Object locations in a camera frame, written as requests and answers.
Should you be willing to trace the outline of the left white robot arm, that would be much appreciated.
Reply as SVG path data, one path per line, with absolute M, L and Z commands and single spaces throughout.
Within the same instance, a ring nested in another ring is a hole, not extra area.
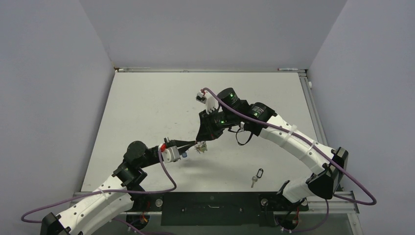
M 121 164 L 93 192 L 65 211 L 49 213 L 41 221 L 42 235 L 90 235 L 120 213 L 144 208 L 149 191 L 140 185 L 147 177 L 145 167 L 178 161 L 196 141 L 165 139 L 155 147 L 141 141 L 130 143 Z

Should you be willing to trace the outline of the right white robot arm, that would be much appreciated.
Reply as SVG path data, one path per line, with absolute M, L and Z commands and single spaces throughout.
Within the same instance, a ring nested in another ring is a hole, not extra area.
M 308 196 L 333 198 L 343 177 L 337 167 L 345 166 L 346 150 L 318 143 L 269 106 L 261 102 L 249 104 L 240 99 L 233 88 L 226 88 L 215 96 L 199 91 L 196 100 L 205 105 L 199 113 L 197 142 L 216 140 L 225 129 L 237 126 L 240 132 L 247 131 L 275 143 L 311 170 L 311 176 L 288 180 L 281 186 L 276 197 L 280 208 L 288 210 Z

